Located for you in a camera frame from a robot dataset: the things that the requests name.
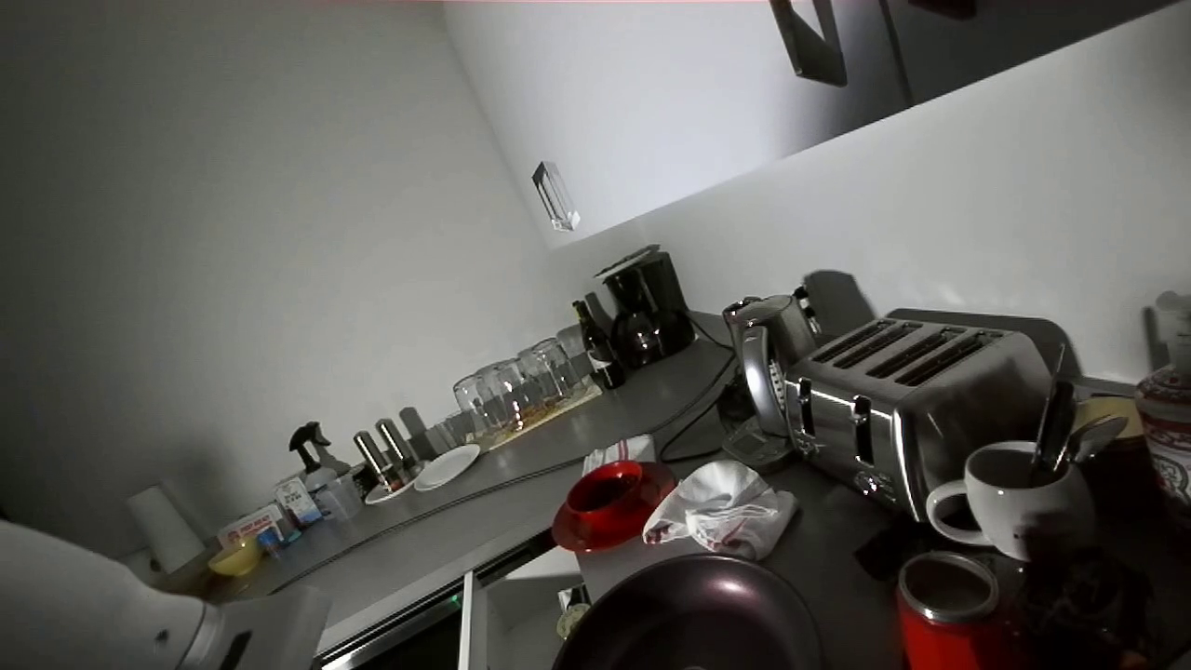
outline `plate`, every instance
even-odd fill
[[[815,613],[778,575],[684,556],[634,575],[582,619],[555,670],[750,666],[815,670]]]
[[[410,493],[410,480],[403,486],[385,486],[377,485],[369,494],[365,494],[365,508],[385,508],[390,499],[398,499],[403,493]]]
[[[614,548],[640,532],[647,515],[675,493],[655,460],[612,460],[582,478],[555,515],[552,537],[568,552]]]
[[[436,493],[446,486],[456,478],[460,478],[483,452],[479,447],[456,447],[446,453],[441,453],[436,460],[429,460],[418,480],[413,493]]]

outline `red cup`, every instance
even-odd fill
[[[898,627],[911,670],[1013,670],[1020,644],[998,577],[952,552],[928,552],[898,575]]]

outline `glass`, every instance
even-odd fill
[[[560,347],[565,355],[565,376],[573,382],[568,390],[582,395],[588,386],[588,376],[592,376],[592,356],[588,356],[583,331],[576,324],[560,331]]]
[[[494,439],[494,437],[516,428],[513,406],[487,379],[490,367],[494,365],[475,367],[473,376],[456,382],[456,402],[469,421],[469,439],[487,439],[487,437]]]
[[[565,367],[565,351],[560,340],[520,351],[516,372],[524,376],[530,402],[537,406],[555,406],[573,390],[573,372]]]
[[[487,365],[479,372],[479,382],[490,395],[490,402],[511,410],[513,428],[524,428],[537,418],[542,418],[542,406],[534,402],[530,382],[513,360]]]

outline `coffee maker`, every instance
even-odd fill
[[[625,367],[655,365],[695,340],[671,252],[660,246],[604,269],[592,312],[604,319],[612,356]]]

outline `bowl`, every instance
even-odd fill
[[[576,623],[555,670],[750,666],[815,670],[815,613],[778,575],[684,556],[612,589]]]
[[[231,580],[243,580],[248,575],[257,575],[259,567],[259,544],[245,541],[245,544],[231,544],[219,556],[209,560],[209,570]]]
[[[555,544],[601,552],[640,532],[647,515],[671,494],[675,478],[655,460],[612,460],[582,478],[555,515]]]

